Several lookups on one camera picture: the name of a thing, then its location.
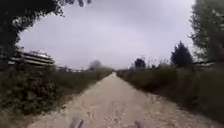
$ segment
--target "bush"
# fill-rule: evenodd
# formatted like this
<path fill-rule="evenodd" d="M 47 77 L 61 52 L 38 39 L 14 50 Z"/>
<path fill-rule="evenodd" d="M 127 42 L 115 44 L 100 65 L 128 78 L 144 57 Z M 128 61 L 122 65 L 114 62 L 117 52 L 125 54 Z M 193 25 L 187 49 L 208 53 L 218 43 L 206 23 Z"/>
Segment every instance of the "bush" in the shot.
<path fill-rule="evenodd" d="M 40 114 L 57 107 L 64 97 L 81 93 L 110 71 L 58 71 L 50 67 L 10 68 L 0 74 L 0 107 L 15 113 Z"/>
<path fill-rule="evenodd" d="M 123 70 L 117 75 L 145 92 L 152 92 L 224 124 L 223 69 L 195 71 L 160 66 L 145 70 Z"/>

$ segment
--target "green leaves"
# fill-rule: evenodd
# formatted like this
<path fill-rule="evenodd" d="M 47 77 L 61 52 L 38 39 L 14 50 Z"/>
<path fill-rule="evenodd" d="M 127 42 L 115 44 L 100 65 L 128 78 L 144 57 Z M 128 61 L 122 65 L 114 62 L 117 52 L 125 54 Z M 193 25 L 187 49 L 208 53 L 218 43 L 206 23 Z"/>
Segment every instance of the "green leaves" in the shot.
<path fill-rule="evenodd" d="M 224 2 L 223 0 L 196 0 L 191 17 L 194 45 L 201 49 L 199 58 L 220 61 L 224 59 Z"/>

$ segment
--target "treeline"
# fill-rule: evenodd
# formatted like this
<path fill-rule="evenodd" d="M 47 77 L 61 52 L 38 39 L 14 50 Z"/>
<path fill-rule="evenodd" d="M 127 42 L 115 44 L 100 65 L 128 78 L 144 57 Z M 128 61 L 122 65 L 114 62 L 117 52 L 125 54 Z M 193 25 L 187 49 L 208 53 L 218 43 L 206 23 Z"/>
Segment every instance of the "treeline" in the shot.
<path fill-rule="evenodd" d="M 191 112 L 224 124 L 224 1 L 196 0 L 191 38 L 197 47 L 194 61 L 187 47 L 179 43 L 170 61 L 147 66 L 136 59 L 131 69 L 118 76 L 145 92 L 162 95 Z"/>

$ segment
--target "vegetation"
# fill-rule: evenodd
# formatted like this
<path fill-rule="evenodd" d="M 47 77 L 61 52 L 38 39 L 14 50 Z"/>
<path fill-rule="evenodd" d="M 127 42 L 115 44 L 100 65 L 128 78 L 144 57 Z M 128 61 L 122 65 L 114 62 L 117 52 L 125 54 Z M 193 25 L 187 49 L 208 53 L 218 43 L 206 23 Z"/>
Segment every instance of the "vegetation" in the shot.
<path fill-rule="evenodd" d="M 62 106 L 66 97 L 81 93 L 110 73 L 106 69 L 68 72 L 53 67 L 11 67 L 0 73 L 0 112 L 21 117 L 53 110 Z"/>
<path fill-rule="evenodd" d="M 196 55 L 199 60 L 212 63 L 192 65 L 188 49 L 180 43 L 171 55 L 171 64 L 120 70 L 118 76 L 137 89 L 167 97 L 185 109 L 224 124 L 224 102 L 220 100 L 224 96 L 223 14 L 223 0 L 196 0 L 193 6 L 191 38 L 198 48 Z"/>
<path fill-rule="evenodd" d="M 135 68 L 145 68 L 146 67 L 144 59 L 141 59 L 141 58 L 137 58 L 135 60 L 134 64 L 135 64 Z"/>
<path fill-rule="evenodd" d="M 192 56 L 182 42 L 180 42 L 178 46 L 175 46 L 174 52 L 172 52 L 171 55 L 171 62 L 177 67 L 187 68 L 192 66 Z"/>
<path fill-rule="evenodd" d="M 223 69 L 196 68 L 196 73 L 172 65 L 144 70 L 121 70 L 117 75 L 135 88 L 155 93 L 192 112 L 204 114 L 224 124 Z"/>
<path fill-rule="evenodd" d="M 191 18 L 194 33 L 191 38 L 206 61 L 224 60 L 224 1 L 196 0 Z"/>
<path fill-rule="evenodd" d="M 32 26 L 36 20 L 54 13 L 63 15 L 61 6 L 73 4 L 74 0 L 1 0 L 0 1 L 0 54 L 6 51 L 0 59 L 0 66 L 7 67 L 8 60 L 14 56 L 19 34 Z"/>

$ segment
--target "dry grass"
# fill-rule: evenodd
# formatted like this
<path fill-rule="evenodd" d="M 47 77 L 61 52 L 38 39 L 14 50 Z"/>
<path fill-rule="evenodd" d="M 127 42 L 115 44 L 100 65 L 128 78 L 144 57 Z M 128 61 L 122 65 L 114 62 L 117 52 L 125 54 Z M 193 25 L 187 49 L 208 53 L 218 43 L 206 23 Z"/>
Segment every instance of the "dry grass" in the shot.
<path fill-rule="evenodd" d="M 224 124 L 222 68 L 192 71 L 160 66 L 143 70 L 122 70 L 117 74 L 139 90 L 162 95 L 185 109 Z"/>

